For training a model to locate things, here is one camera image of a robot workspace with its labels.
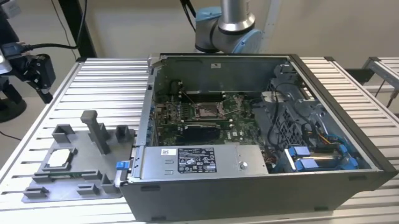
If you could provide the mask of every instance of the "black power cable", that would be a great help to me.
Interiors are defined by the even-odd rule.
[[[197,13],[195,12],[195,9],[193,9],[191,1],[185,0],[185,4],[187,4],[187,7],[188,7],[188,9],[191,11],[191,14],[192,14],[193,18],[197,17]]]
[[[83,30],[83,25],[84,25],[84,22],[85,22],[87,2],[88,2],[88,0],[85,0],[85,8],[84,8],[83,16],[81,16],[81,21],[80,21],[80,27],[79,27],[77,38],[76,38],[76,46],[68,46],[68,45],[57,44],[57,43],[41,43],[41,44],[25,45],[24,46],[25,51],[33,50],[33,49],[37,49],[37,48],[79,49],[80,40],[81,40],[81,30]]]
[[[272,118],[272,125],[269,126],[268,131],[267,131],[267,141],[272,145],[272,147],[275,147],[276,150],[281,151],[281,149],[279,147],[279,142],[275,144],[269,139],[273,127],[276,125],[276,119],[279,116],[279,98],[276,96],[276,88],[273,90],[273,93],[275,93],[275,114],[273,114],[273,118]]]
[[[181,3],[181,7],[183,7],[183,11],[184,11],[187,20],[188,20],[189,25],[191,25],[191,27],[192,27],[192,29],[193,29],[193,32],[195,32],[193,23],[192,23],[192,21],[191,21],[191,17],[189,17],[188,10],[187,10],[187,7],[188,7],[188,8],[189,8],[189,11],[191,11],[191,13],[192,13],[192,16],[193,16],[193,18],[195,18],[195,17],[196,17],[196,12],[195,12],[195,10],[193,10],[193,6],[192,6],[189,0],[180,0],[180,3]]]
[[[67,29],[65,29],[65,26],[64,26],[64,24],[63,24],[60,15],[59,15],[59,13],[57,13],[57,8],[56,8],[56,5],[55,5],[55,0],[51,0],[51,4],[52,4],[52,8],[55,9],[55,12],[56,12],[56,15],[57,15],[57,21],[60,22],[61,27],[63,27],[63,30],[64,30],[64,33],[65,33],[65,38],[67,38],[68,45],[71,46],[71,41],[69,41],[69,37],[68,37],[68,33],[67,33]],[[76,60],[77,57],[76,57],[75,51],[73,51],[73,50],[71,50],[71,51],[72,51],[72,54],[73,54],[73,58],[75,58],[75,60]]]
[[[13,136],[5,134],[2,131],[0,131],[0,134],[4,135],[5,137],[9,137],[9,138],[12,138],[12,139],[15,139],[15,140],[21,141],[21,139],[19,139],[17,137],[13,137]]]

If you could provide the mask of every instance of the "warning label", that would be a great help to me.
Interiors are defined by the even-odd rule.
[[[216,173],[213,148],[179,148],[179,173]]]

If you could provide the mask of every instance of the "aluminum workbench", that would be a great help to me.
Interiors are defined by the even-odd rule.
[[[363,68],[371,69],[399,90],[399,57],[369,57]]]
[[[373,144],[399,169],[399,120],[335,61],[301,58]],[[147,60],[88,59],[76,63],[55,99],[47,105],[0,171],[0,223],[133,223],[124,198],[28,203],[20,200],[31,175],[52,144],[56,124],[85,130],[83,110],[95,109],[107,128],[128,125],[137,130]],[[335,211],[243,217],[184,223],[399,223],[399,177],[376,191],[357,193]]]

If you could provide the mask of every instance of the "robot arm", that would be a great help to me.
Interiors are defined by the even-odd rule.
[[[248,0],[220,0],[221,7],[201,8],[196,14],[196,50],[203,53],[257,53],[261,31]]]
[[[49,88],[56,79],[51,58],[45,54],[29,55],[7,21],[20,10],[13,0],[0,2],[0,91],[17,103],[21,98],[8,81],[15,76],[36,90],[44,103],[49,103]]]

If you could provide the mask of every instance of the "open computer tower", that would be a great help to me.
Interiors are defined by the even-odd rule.
[[[296,55],[149,58],[120,186],[139,221],[333,210],[395,174]]]

